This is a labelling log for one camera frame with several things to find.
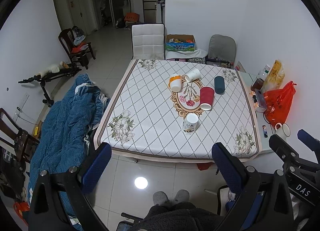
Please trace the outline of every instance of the orange box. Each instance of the orange box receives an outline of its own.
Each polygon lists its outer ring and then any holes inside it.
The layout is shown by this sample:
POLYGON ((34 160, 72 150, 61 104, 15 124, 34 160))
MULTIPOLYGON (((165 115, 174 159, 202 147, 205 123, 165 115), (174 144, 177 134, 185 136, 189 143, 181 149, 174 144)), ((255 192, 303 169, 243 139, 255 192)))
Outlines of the orange box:
POLYGON ((125 21, 132 21, 132 22, 138 22, 140 15, 137 13, 127 13, 125 15, 124 20, 125 21))

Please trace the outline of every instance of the oval floral medallion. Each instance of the oval floral medallion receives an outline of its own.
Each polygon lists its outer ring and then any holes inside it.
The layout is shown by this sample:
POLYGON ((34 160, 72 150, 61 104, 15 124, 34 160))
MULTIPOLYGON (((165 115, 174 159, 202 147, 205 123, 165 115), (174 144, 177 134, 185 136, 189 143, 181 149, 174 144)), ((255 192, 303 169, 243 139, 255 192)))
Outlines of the oval floral medallion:
POLYGON ((188 113, 196 113, 198 117, 203 110, 200 108, 200 88, 203 86, 199 79, 187 82, 182 76, 180 92, 172 92, 171 100, 180 117, 185 118, 188 113))

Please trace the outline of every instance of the gray slipper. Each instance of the gray slipper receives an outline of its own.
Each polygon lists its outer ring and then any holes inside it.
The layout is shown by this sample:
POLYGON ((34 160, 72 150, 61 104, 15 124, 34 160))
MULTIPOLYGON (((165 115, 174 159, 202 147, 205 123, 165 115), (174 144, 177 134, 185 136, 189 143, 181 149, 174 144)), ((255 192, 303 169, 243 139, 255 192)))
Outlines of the gray slipper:
POLYGON ((167 206, 169 204, 168 196, 163 191, 154 193, 152 199, 154 205, 167 206))
POLYGON ((180 202, 188 202, 190 198, 189 192, 185 189, 181 189, 177 192, 176 196, 174 197, 174 200, 172 201, 173 205, 176 205, 180 202))

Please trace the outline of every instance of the red paper cup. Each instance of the red paper cup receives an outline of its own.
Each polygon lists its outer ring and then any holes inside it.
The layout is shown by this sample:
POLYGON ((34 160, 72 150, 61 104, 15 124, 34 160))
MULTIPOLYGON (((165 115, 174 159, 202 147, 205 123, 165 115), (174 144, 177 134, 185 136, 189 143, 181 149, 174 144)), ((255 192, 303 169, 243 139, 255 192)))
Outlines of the red paper cup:
POLYGON ((210 110, 212 108, 214 97, 214 89, 209 86, 204 86, 200 89, 200 108, 210 110))

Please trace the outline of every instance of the metal screw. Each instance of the metal screw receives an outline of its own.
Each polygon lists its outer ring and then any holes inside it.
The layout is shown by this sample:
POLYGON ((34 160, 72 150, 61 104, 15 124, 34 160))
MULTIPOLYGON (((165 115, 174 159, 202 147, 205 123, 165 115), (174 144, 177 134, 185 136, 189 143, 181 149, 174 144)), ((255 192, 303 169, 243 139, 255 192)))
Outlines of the metal screw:
POLYGON ((71 166, 71 167, 69 168, 69 172, 74 173, 74 172, 77 171, 77 169, 78 169, 77 166, 71 166))
POLYGON ((283 175, 283 171, 282 171, 282 170, 277 170, 277 174, 278 174, 279 176, 282 176, 282 175, 283 175))
POLYGON ((42 170, 41 172, 40 172, 40 175, 41 176, 44 176, 44 175, 46 175, 48 172, 46 171, 46 170, 42 170))
POLYGON ((255 171, 255 169, 252 166, 248 166, 247 171, 250 173, 253 173, 255 171))

